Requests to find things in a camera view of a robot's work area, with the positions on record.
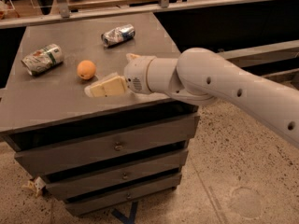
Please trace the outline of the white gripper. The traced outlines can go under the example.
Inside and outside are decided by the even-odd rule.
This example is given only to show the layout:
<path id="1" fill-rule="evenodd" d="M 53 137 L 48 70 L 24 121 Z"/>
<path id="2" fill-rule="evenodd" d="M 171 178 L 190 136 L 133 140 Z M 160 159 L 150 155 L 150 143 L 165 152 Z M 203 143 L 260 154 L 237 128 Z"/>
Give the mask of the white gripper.
<path id="1" fill-rule="evenodd" d="M 127 85 L 135 93 L 151 94 L 147 73 L 155 56 L 127 53 L 126 59 L 128 64 L 124 67 L 124 76 L 112 73 L 95 81 L 84 89 L 86 95 L 91 98 L 122 95 L 126 93 Z"/>

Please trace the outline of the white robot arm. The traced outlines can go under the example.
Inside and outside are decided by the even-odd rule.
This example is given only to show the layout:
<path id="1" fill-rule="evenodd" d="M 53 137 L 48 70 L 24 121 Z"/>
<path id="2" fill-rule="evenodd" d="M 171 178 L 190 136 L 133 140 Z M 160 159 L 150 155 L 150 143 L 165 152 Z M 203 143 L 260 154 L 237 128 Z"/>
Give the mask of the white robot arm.
<path id="1" fill-rule="evenodd" d="M 129 53 L 122 76 L 87 86 L 89 97 L 162 93 L 190 105 L 221 98 L 299 147 L 299 90 L 246 72 L 208 49 L 187 49 L 176 59 Z"/>

